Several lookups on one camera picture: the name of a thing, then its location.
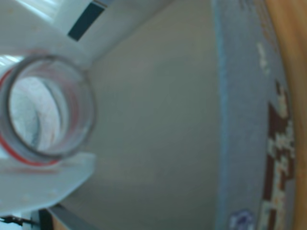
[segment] dark stripe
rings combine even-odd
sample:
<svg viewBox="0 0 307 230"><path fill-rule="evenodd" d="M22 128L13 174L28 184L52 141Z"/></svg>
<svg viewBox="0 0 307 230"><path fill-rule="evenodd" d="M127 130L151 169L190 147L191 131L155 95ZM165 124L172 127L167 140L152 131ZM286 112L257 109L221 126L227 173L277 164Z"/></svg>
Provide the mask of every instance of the dark stripe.
<svg viewBox="0 0 307 230"><path fill-rule="evenodd" d="M270 211L270 217L269 217L269 225L268 225L268 230L274 230L275 223L276 223L276 210L271 210Z"/></svg>
<svg viewBox="0 0 307 230"><path fill-rule="evenodd" d="M105 9L95 3L90 3L81 14L75 25L69 31L68 36L79 41L85 32L91 27L94 21Z"/></svg>
<svg viewBox="0 0 307 230"><path fill-rule="evenodd" d="M271 201L274 180L274 158L267 155L267 166L265 173L263 199Z"/></svg>

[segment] brown pattern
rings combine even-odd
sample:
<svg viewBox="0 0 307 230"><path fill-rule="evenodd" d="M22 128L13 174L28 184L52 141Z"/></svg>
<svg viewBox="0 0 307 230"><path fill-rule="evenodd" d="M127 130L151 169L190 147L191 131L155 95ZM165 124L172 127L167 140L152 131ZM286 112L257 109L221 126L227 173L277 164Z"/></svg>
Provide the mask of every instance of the brown pattern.
<svg viewBox="0 0 307 230"><path fill-rule="evenodd" d="M270 103L268 105L268 154L258 230L284 228L286 182L294 179L295 174L294 135L289 98L278 82L276 91L279 110Z"/></svg>

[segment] glass rim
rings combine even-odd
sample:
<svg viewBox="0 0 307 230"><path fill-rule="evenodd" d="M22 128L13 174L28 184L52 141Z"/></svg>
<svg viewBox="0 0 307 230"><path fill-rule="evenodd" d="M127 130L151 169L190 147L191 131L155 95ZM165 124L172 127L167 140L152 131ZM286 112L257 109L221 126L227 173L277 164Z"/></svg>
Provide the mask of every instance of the glass rim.
<svg viewBox="0 0 307 230"><path fill-rule="evenodd" d="M60 152L60 153L57 153L57 154L50 154L50 153L47 153L45 151L40 151L40 150L37 150L37 149L31 147L17 133L16 128L15 128L14 124L12 123L12 119L11 119L10 97L11 97L11 92L12 92L12 89L14 87L16 80L18 79L20 74L22 74L22 72L27 67L31 66L32 64L35 64L38 61L46 61L46 60L54 60L54 61L59 61L61 63L64 63L65 65L68 65L70 68L73 68L74 71L76 71L80 76L83 77L83 80L86 82L86 85L87 85L87 88L88 88L88 93L89 93L89 96L90 96L91 101L92 101L91 107L93 109L92 119L89 123L89 127L88 127L86 133L84 134L84 137L81 138L79 143L75 147L70 149L69 151ZM8 74L7 79L4 80L5 85L2 86L2 87L5 87L5 89L3 89L4 90L3 96L4 96L4 101L5 101L5 105L4 105L4 108L3 108L4 109L3 110L3 118L5 118L7 125L8 125L8 129L11 132L11 135L14 137L15 141L17 141L23 148L25 148L25 150L27 150L28 153L30 153L32 155L32 157L39 157L40 160L42 160L42 161L59 161L59 160L62 160L64 158L70 157L70 156L78 153L78 150L81 148L81 146L88 140L88 138L89 138L89 136L90 136L90 134L91 134L91 132L94 128L94 124L95 124L95 115L96 115L95 100L94 100L94 94L93 94L93 91L91 89L91 84L90 84L88 77L86 77L76 65L74 65L72 62L67 60L65 57L58 56L58 55L51 55L51 54L47 54L47 55L46 54L41 54L41 55L36 54L36 55L28 56L24 60L20 61L16 65L14 65L10 70L11 70L11 72Z"/></svg>

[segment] white surface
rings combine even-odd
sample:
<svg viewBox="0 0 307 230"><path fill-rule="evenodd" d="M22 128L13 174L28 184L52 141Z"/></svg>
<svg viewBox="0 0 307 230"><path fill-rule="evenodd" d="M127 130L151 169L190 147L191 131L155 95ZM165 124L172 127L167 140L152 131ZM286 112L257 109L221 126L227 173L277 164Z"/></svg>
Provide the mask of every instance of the white surface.
<svg viewBox="0 0 307 230"><path fill-rule="evenodd" d="M91 65L76 42L18 2L0 2L0 30L0 54L47 52L63 55L83 69Z"/></svg>
<svg viewBox="0 0 307 230"><path fill-rule="evenodd" d="M43 19L52 22L63 0L17 0Z"/></svg>
<svg viewBox="0 0 307 230"><path fill-rule="evenodd" d="M93 154L79 153L61 165L35 170L0 159L0 216L55 205L88 179L94 162Z"/></svg>
<svg viewBox="0 0 307 230"><path fill-rule="evenodd" d="M82 50L93 59L110 51L134 29L167 6L172 0L114 0L78 41ZM66 0L54 25L68 34L89 0Z"/></svg>

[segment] blue sticker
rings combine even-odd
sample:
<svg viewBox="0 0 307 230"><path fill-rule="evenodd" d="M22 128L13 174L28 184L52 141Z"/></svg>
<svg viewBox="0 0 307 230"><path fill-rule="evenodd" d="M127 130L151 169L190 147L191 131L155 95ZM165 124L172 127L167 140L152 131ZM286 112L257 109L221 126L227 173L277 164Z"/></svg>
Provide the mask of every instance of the blue sticker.
<svg viewBox="0 0 307 230"><path fill-rule="evenodd" d="M229 230L254 230L254 216L248 210L241 210L231 215Z"/></svg>

